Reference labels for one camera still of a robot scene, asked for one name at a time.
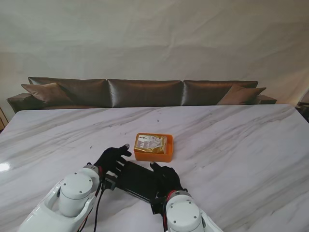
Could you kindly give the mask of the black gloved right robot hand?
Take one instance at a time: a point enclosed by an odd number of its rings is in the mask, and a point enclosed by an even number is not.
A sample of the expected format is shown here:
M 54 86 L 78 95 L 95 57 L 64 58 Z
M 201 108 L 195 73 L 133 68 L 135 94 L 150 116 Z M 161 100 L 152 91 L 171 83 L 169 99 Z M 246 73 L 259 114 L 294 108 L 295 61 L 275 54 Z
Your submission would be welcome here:
M 166 197 L 171 191 L 174 190 L 187 191 L 186 188 L 181 186 L 180 178 L 173 168 L 168 166 L 160 166 L 156 162 L 151 162 L 150 167 L 152 168 L 157 179 L 158 198 Z

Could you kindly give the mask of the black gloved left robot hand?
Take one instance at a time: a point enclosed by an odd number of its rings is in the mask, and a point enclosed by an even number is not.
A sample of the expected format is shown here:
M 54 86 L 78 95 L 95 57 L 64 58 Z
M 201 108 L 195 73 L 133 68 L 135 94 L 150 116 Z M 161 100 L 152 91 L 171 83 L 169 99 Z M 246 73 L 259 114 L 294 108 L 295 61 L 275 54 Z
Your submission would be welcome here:
M 125 144 L 119 148 L 107 148 L 94 163 L 94 166 L 98 167 L 103 175 L 110 172 L 118 177 L 127 162 L 125 157 L 132 155 L 129 148 L 129 144 Z

